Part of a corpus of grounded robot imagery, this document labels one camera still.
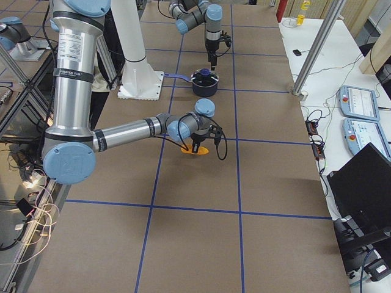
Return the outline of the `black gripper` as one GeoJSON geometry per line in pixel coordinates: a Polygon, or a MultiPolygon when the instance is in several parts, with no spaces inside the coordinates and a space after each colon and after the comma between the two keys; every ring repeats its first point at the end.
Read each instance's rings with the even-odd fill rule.
{"type": "Polygon", "coordinates": [[[192,153],[198,153],[199,144],[201,144],[204,140],[210,138],[210,132],[209,130],[198,134],[198,133],[192,133],[191,139],[192,139],[192,153]]]}
{"type": "Polygon", "coordinates": [[[217,65],[217,56],[216,52],[218,51],[220,46],[220,39],[217,40],[210,40],[206,39],[205,41],[205,48],[209,55],[209,63],[211,70],[215,70],[217,65]]]}

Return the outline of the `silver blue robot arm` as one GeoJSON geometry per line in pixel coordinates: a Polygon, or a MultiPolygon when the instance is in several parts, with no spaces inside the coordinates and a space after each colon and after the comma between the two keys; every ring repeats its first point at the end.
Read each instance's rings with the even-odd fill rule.
{"type": "Polygon", "coordinates": [[[54,119],[45,131],[42,158],[44,171],[51,179],[65,185],[80,183],[92,174],[97,152],[161,134],[178,141],[210,127],[215,105],[202,98],[187,114],[163,113],[113,128],[91,130],[94,58],[108,12],[113,14],[125,55],[120,97],[157,100],[163,72],[153,70],[147,62],[134,1],[51,1],[50,5],[59,30],[59,44],[53,72],[54,119]]]}
{"type": "Polygon", "coordinates": [[[222,30],[222,7],[211,1],[170,1],[167,12],[168,14],[163,13],[162,16],[175,20],[181,35],[204,25],[205,49],[210,67],[214,70],[217,59],[222,56],[217,53],[220,44],[225,43],[227,49],[232,45],[231,36],[222,30]]]}

